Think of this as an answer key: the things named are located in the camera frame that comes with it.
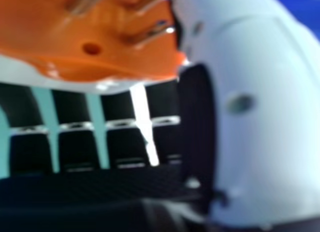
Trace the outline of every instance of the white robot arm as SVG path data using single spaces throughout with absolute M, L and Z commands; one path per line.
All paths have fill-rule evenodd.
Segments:
M 277 0 L 173 0 L 181 48 L 215 91 L 210 220 L 268 227 L 320 216 L 320 44 Z M 241 96 L 253 102 L 230 110 Z

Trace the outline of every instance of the orange plastic part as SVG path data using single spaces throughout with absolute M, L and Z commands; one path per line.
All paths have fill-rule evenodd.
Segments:
M 174 23 L 168 1 L 140 14 L 141 0 L 102 0 L 81 16 L 67 10 L 73 1 L 0 0 L 0 53 L 71 82 L 176 76 L 184 57 L 174 33 L 132 42 L 158 21 Z

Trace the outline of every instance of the hole in orange plastic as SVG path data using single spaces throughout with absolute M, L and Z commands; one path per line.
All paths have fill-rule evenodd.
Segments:
M 91 56 L 97 56 L 102 52 L 101 46 L 96 43 L 85 43 L 82 48 L 86 54 Z

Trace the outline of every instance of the metal prong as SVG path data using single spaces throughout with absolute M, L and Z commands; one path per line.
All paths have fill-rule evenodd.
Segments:
M 167 34 L 172 34 L 176 31 L 173 25 L 167 25 L 166 22 L 158 22 L 153 28 L 150 30 L 143 32 L 134 38 L 131 39 L 131 42 L 134 43 L 134 46 L 139 49 L 146 45 L 147 43 L 155 40 L 160 36 L 164 36 Z
M 101 0 L 75 0 L 70 6 L 67 7 L 67 10 L 76 16 L 83 15 L 91 10 L 100 1 Z
M 142 15 L 162 1 L 165 0 L 141 0 L 135 5 L 134 10 L 136 10 L 139 15 Z

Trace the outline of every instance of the white light strip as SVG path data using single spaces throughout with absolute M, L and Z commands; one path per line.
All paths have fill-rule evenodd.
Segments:
M 142 83 L 138 83 L 130 88 L 133 102 L 136 125 L 141 130 L 147 141 L 146 152 L 151 166 L 159 165 L 159 158 L 153 138 L 152 122 L 148 107 L 146 88 Z

